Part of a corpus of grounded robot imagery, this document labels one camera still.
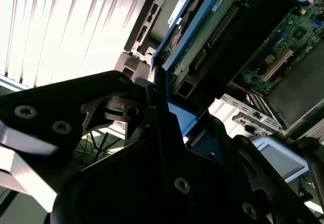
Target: cable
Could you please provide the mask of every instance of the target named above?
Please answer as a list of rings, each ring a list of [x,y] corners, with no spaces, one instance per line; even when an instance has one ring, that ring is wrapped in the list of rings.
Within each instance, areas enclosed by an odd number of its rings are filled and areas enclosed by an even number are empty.
[[[103,137],[103,139],[102,139],[102,141],[101,141],[101,143],[100,143],[100,147],[99,147],[99,149],[98,149],[98,151],[97,151],[96,157],[95,157],[95,159],[94,159],[93,162],[96,162],[96,161],[98,160],[98,158],[99,158],[101,152],[103,151],[102,148],[103,148],[103,145],[105,144],[105,142],[106,142],[106,140],[107,140],[107,138],[108,138],[108,135],[109,135],[108,133],[105,133],[105,135],[104,135],[104,137]]]
[[[99,147],[97,146],[97,143],[96,143],[95,137],[93,136],[92,132],[90,132],[90,136],[91,136],[91,140],[92,140],[92,143],[93,143],[95,149],[98,150]]]
[[[238,85],[236,82],[231,81],[231,83],[235,86],[237,86],[239,89],[241,89],[243,92],[245,92],[246,94],[248,93],[248,90],[246,90],[244,87]]]
[[[18,194],[17,191],[14,191],[14,190],[9,191],[8,195],[5,197],[3,202],[0,204],[0,218],[3,216],[3,214],[6,212],[8,207],[13,202],[13,200],[16,198],[17,194]]]
[[[1,197],[5,194],[5,192],[7,192],[9,189],[6,189],[5,191],[2,192],[2,194],[0,195],[0,199]]]
[[[93,154],[93,146],[92,146],[92,144],[90,144],[90,146],[91,146],[91,152],[87,152],[87,150],[86,150],[86,149],[81,145],[81,141],[79,142],[79,145],[80,145],[80,147],[82,148],[82,150],[78,150],[78,149],[76,149],[77,152],[83,152],[83,151],[86,151],[86,155],[88,155],[88,156],[90,156],[90,155]]]
[[[302,189],[302,182],[300,177],[298,177],[298,197],[300,197],[300,190]]]
[[[117,139],[115,140],[113,143],[111,143],[108,147],[105,147],[104,149],[102,149],[103,152],[107,151],[110,147],[112,147],[113,145],[115,145],[117,142],[119,142],[121,139]]]
[[[313,182],[312,182],[312,181],[308,181],[304,175],[302,175],[302,178],[303,178],[303,180],[304,180],[306,183],[311,184],[311,185],[313,184]]]
[[[82,162],[83,162],[83,158],[85,157],[86,150],[87,150],[87,145],[88,145],[88,135],[89,135],[89,134],[87,134],[85,150],[83,151],[82,158],[81,158],[81,161],[82,161]]]
[[[91,154],[93,154],[93,143],[90,144],[90,146],[91,146]]]
[[[79,149],[76,149],[76,151],[77,151],[77,152],[82,152],[82,153],[84,152],[84,150],[79,150]],[[96,154],[91,153],[91,152],[86,152],[86,155],[87,155],[87,156],[91,156],[91,155],[96,156]]]

